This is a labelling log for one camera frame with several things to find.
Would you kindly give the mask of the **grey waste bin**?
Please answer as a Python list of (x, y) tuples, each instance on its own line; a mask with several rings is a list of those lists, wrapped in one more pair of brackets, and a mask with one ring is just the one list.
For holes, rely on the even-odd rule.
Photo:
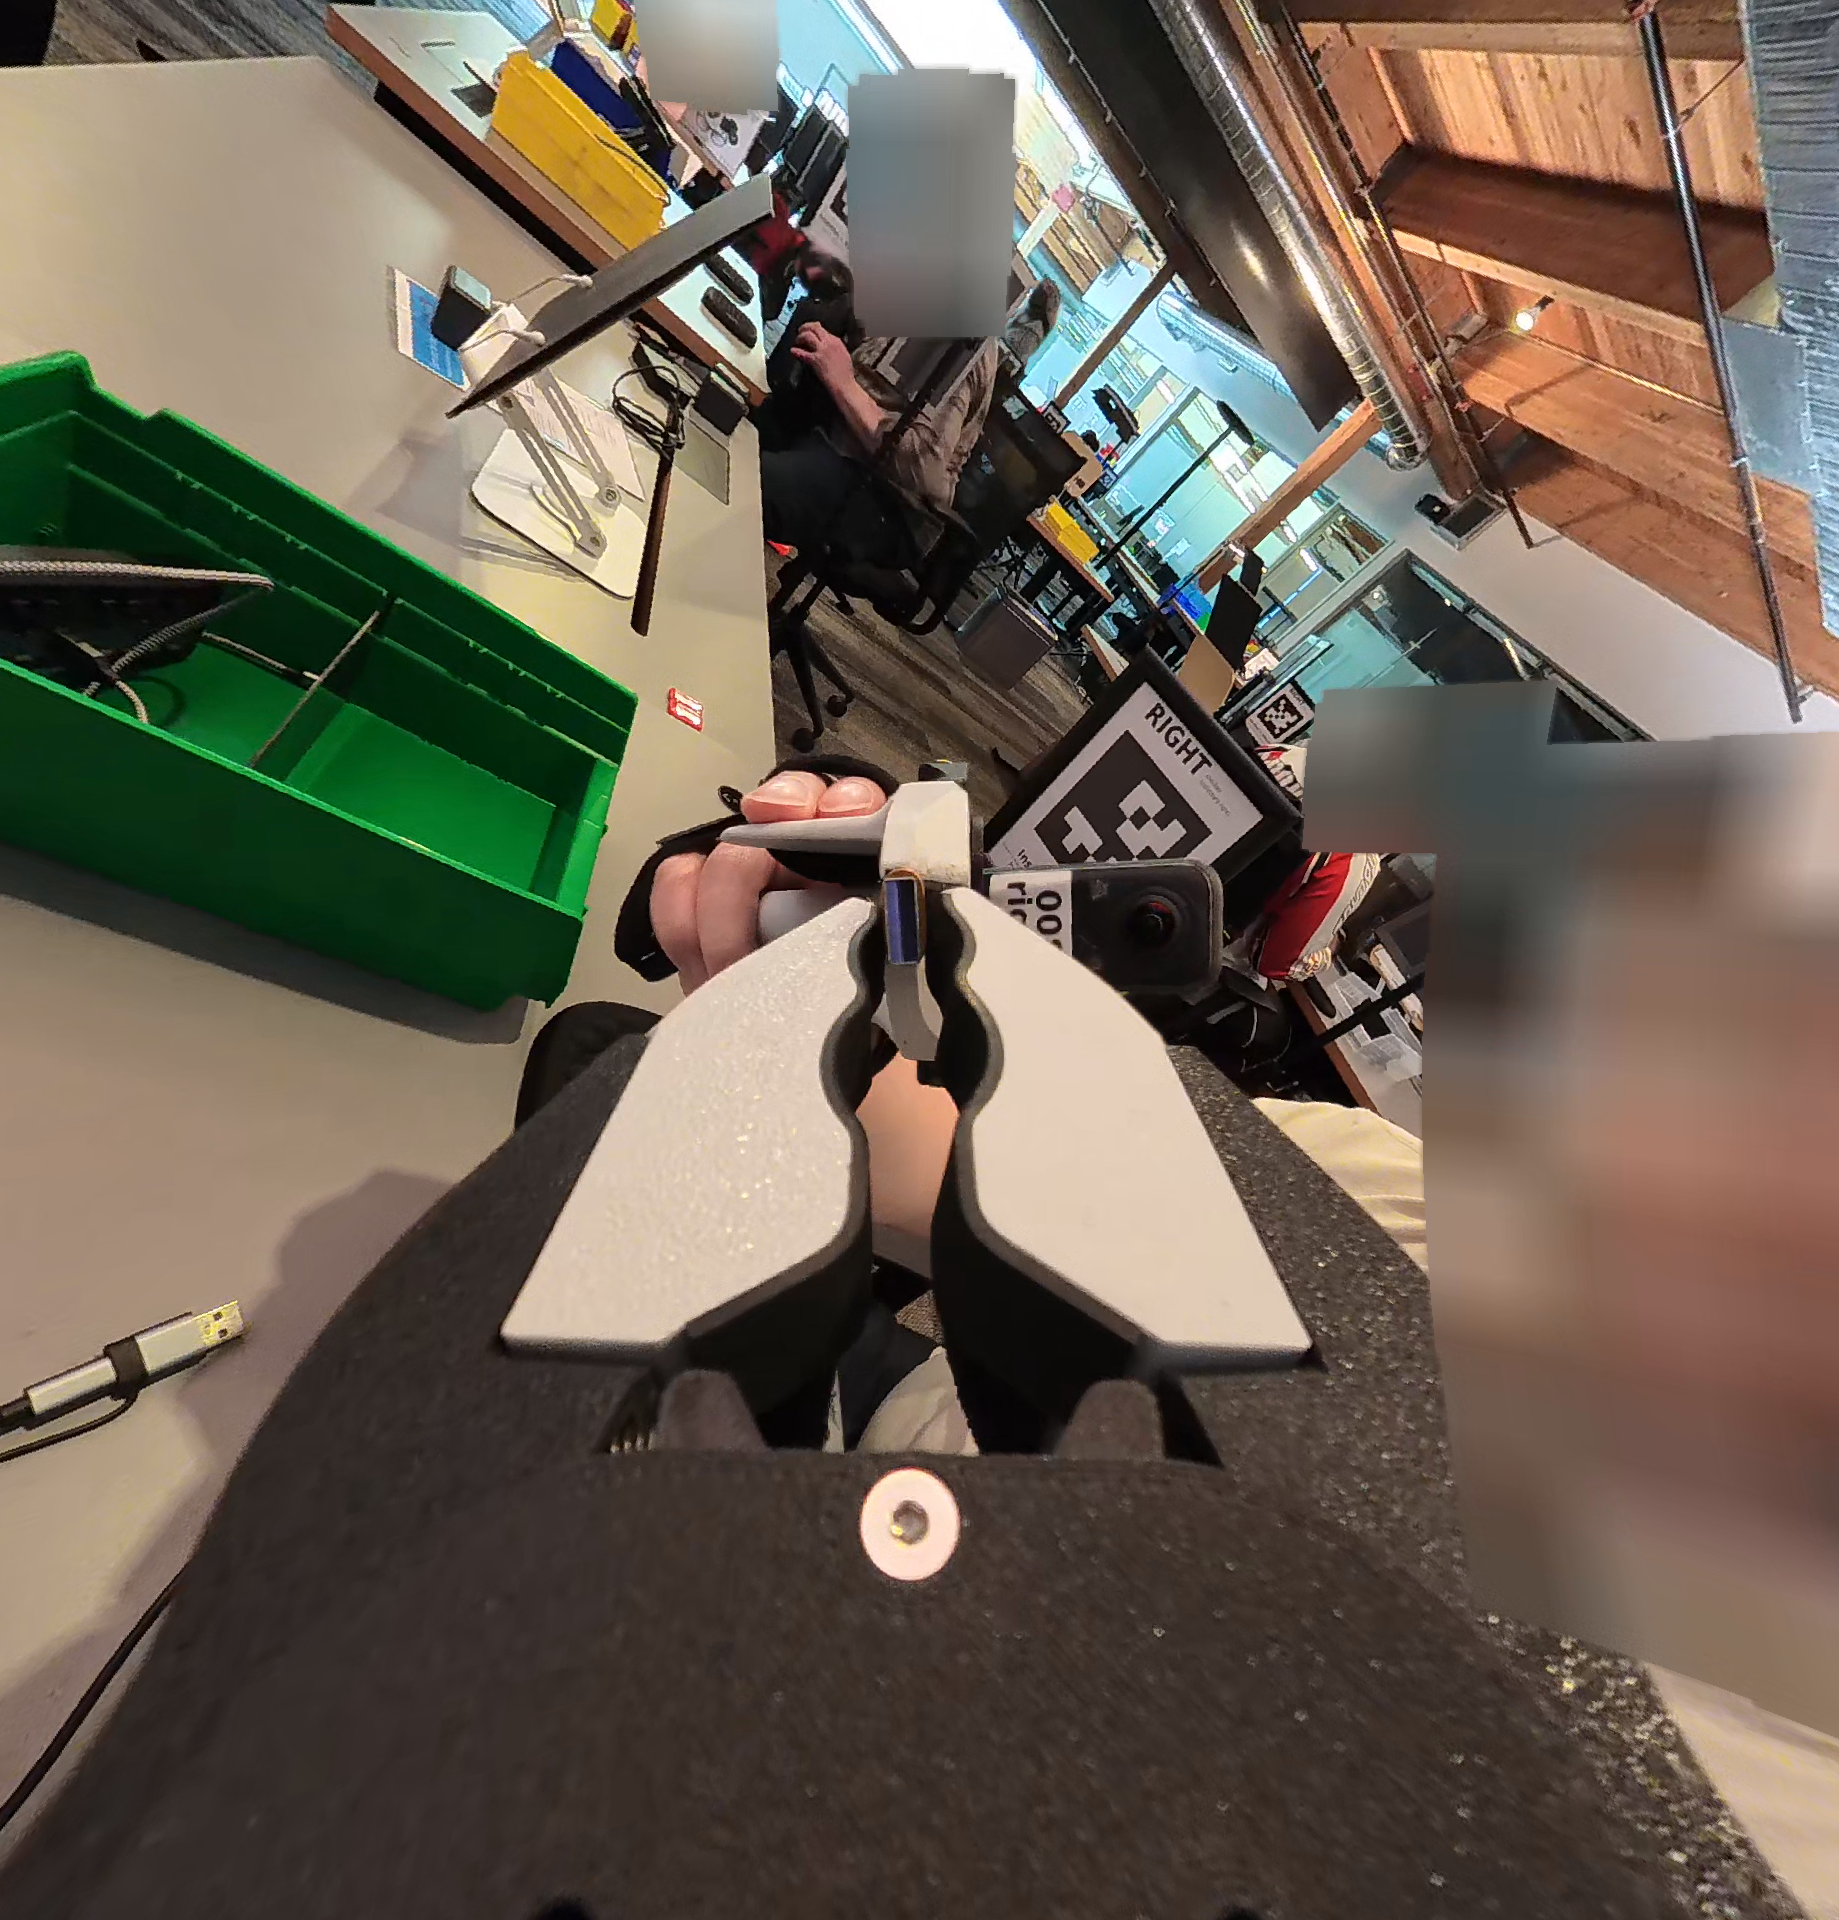
[(954, 629), (966, 671), (994, 693), (1012, 693), (1058, 643), (1058, 631), (1011, 589), (987, 592)]

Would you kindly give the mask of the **green plastic bin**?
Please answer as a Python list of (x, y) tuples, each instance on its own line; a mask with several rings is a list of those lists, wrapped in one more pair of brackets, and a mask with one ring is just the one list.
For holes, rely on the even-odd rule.
[[(640, 700), (83, 357), (0, 368), (0, 581), (261, 589), (86, 696), (0, 660), (0, 844), (476, 1011), (570, 978)], [(385, 596), (345, 712), (250, 771)]]

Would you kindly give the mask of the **foil wrapped ceiling duct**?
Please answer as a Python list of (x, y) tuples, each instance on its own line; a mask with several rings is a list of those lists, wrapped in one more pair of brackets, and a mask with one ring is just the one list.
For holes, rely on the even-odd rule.
[(1822, 618), (1839, 638), (1839, 2), (1745, 2), (1781, 329), (1798, 360)]

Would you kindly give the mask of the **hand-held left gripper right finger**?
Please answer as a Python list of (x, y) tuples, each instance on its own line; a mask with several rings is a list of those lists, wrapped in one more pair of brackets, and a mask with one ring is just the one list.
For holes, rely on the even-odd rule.
[(1197, 1379), (1316, 1366), (1263, 1238), (1155, 1027), (969, 888), (936, 896), (934, 1073), (955, 1107), (931, 1293), (978, 1452), (1053, 1452), (1129, 1381), (1161, 1447), (1207, 1452)]

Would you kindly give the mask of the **black usb cable red plug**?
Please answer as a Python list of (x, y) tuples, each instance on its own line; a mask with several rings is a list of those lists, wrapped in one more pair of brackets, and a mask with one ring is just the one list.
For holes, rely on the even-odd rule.
[(29, 1800), (40, 1793), (52, 1771), (58, 1767), (62, 1754), (77, 1738), (80, 1730), (90, 1722), (94, 1710), (102, 1704), (104, 1696), (114, 1685), (122, 1670), (138, 1655), (140, 1646), (154, 1633), (165, 1613), (173, 1607), (180, 1588), (186, 1580), (186, 1571), (178, 1571), (163, 1590), (151, 1600), (138, 1621), (129, 1626), (124, 1639), (114, 1646), (112, 1655), (94, 1670), (83, 1691), (72, 1704), (65, 1722), (49, 1733), (40, 1752), (25, 1767), (14, 1786), (0, 1800), (0, 1839), (5, 1831), (20, 1818)]

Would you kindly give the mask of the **yellow storage bin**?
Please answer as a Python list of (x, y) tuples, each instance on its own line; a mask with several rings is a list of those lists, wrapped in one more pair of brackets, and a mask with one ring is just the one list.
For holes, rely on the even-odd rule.
[(666, 181), (523, 50), (498, 64), (491, 134), (622, 248), (666, 226)]

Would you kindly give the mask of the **black white tag sign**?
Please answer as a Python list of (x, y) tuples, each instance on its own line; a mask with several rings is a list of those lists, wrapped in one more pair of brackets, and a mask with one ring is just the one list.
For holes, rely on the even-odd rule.
[(1231, 917), (1302, 859), (1299, 807), (1166, 662), (1140, 650), (983, 827), (996, 870), (1193, 859)]

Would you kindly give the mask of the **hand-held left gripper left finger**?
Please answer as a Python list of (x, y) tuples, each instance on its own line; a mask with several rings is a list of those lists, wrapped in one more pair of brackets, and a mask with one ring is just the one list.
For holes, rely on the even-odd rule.
[(827, 1438), (868, 1304), (879, 912), (842, 900), (649, 1034), (501, 1327), (517, 1356), (728, 1376), (760, 1430)]

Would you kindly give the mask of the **red object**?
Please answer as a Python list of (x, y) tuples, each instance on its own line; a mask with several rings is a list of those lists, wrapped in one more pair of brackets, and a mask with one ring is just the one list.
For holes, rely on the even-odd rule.
[(1308, 979), (1382, 875), (1380, 853), (1299, 851), (1254, 922), (1248, 964), (1265, 984)]

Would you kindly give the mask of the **person's right hand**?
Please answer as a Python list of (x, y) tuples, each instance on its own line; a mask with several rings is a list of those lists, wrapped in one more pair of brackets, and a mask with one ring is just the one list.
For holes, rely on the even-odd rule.
[[(782, 763), (743, 792), (732, 814), (749, 824), (873, 814), (892, 778), (847, 758), (801, 758)], [(645, 911), (649, 939), (670, 964), (685, 997), (757, 953), (760, 894), (817, 884), (789, 875), (760, 849), (721, 846), (710, 832), (666, 835), (648, 856)]]

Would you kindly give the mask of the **black wrist rest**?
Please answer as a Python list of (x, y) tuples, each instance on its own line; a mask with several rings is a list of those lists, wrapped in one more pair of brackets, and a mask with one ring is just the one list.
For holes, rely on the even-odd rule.
[(642, 1007), (594, 1001), (560, 1008), (533, 1037), (514, 1107), (514, 1132), (577, 1083), (614, 1045), (649, 1034), (661, 1015)]

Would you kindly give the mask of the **black swivel chair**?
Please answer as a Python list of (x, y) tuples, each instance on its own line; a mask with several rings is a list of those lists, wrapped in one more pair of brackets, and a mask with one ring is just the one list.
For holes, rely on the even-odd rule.
[(772, 660), (786, 660), (801, 695), (805, 721), (790, 734), (796, 756), (809, 756), (824, 736), (826, 719), (842, 719), (858, 698), (841, 668), (811, 631), (811, 612), (822, 597), (866, 605), (908, 638), (925, 638), (945, 625), (951, 594), (944, 578), (922, 581), (910, 569), (848, 563), (820, 550), (795, 551), (779, 569), (768, 614)]

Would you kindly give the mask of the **black tilted board stand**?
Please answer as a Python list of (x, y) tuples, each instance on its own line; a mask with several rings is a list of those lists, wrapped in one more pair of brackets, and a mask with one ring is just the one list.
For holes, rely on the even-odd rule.
[[(472, 383), (451, 416), (481, 407), (501, 422), (498, 442), (472, 484), (472, 499), (487, 517), (602, 592), (632, 599), (645, 499), (622, 491), (629, 456), (602, 452), (555, 366), (692, 276), (707, 257), (760, 226), (772, 211), (770, 178), (749, 178), (572, 282), (534, 316), (492, 322), (458, 350)], [(666, 428), (680, 428), (685, 438), (689, 402), (683, 386), (666, 397), (664, 420), (651, 431), (657, 454)]]

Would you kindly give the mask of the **brown handled tool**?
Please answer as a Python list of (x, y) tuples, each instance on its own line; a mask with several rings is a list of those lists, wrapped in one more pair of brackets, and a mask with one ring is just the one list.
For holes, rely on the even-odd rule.
[(648, 638), (651, 628), (651, 612), (657, 606), (657, 589), (661, 574), (661, 561), (666, 535), (666, 507), (670, 495), (670, 482), (678, 462), (678, 452), (683, 444), (683, 433), (680, 428), (666, 428), (662, 442), (658, 446), (658, 463), (653, 469), (653, 481), (645, 498), (645, 519), (643, 519), (643, 548), (642, 563), (636, 583), (636, 596), (629, 612), (630, 631), (638, 638)]

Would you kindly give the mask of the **silver spiral ceiling duct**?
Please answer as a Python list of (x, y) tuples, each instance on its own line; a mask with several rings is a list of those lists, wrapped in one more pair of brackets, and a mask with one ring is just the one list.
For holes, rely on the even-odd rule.
[(1368, 402), (1387, 442), (1387, 466), (1423, 466), (1429, 435), (1410, 400), (1410, 383), (1386, 352), (1383, 338), (1358, 298), (1357, 282), (1346, 276), (1338, 237), (1314, 216), (1308, 195), (1287, 166), (1286, 143), (1271, 128), (1256, 87), (1246, 73), (1239, 39), (1214, 5), (1152, 2), (1150, 8), (1248, 181), (1299, 290), (1312, 303), (1358, 394)]

